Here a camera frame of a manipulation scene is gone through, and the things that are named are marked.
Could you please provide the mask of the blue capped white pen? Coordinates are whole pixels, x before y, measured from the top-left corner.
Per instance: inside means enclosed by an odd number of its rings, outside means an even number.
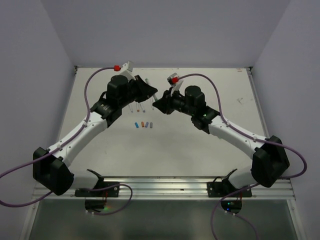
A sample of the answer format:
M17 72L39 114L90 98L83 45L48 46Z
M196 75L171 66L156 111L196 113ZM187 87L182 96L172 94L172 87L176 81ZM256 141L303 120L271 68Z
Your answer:
M132 106L129 104L128 107L129 107L130 112L133 113Z

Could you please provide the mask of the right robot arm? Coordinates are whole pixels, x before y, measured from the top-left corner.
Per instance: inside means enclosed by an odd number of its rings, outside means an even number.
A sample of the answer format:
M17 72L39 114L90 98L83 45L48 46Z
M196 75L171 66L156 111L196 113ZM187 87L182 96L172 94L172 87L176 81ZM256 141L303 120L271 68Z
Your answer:
M258 142L258 137L251 132L241 135L231 129L220 112L207 105L205 95L198 86L188 86L184 94L166 90L162 98L152 105L167 115L178 111L190 116L198 130L227 141L252 160L250 166L232 170L221 182L213 185L213 189L222 195L235 196L241 188L254 184L269 188L290 166L278 137L272 136Z

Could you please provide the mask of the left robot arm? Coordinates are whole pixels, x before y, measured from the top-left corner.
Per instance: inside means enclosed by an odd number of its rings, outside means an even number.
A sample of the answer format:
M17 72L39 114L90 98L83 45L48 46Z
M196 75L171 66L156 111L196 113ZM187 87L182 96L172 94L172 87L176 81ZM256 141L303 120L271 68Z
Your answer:
M123 108L132 102L144 102L157 91L138 75L131 80L123 75L113 76L106 91L77 127L48 149L39 147L35 150L33 178L57 196L69 189L84 190L95 197L101 195L106 185L100 174L91 169L75 174L69 167L90 141L122 115Z

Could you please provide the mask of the aluminium front rail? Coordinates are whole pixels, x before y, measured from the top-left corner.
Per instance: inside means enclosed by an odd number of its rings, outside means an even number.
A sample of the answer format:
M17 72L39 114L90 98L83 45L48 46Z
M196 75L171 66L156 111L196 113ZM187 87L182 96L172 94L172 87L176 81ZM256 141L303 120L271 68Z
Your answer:
M120 200L129 198L133 190L134 200L218 200L224 197L214 191L213 184L220 178L213 177L106 177L103 181L121 186L112 190ZM270 188L252 186L229 198L230 200L294 200L295 194L290 180L278 180Z

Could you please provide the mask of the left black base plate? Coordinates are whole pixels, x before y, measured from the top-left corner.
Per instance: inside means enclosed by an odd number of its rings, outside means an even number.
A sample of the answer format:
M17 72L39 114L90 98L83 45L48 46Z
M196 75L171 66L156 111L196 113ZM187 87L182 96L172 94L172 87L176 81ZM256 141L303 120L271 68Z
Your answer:
M85 200L84 206L87 211L102 213L102 211L107 207L107 198L118 197L119 182L104 181L104 177L102 175L91 169L87 169L85 173L89 174L89 180L91 180L92 184L76 189L75 196L78 198L101 198L96 200Z

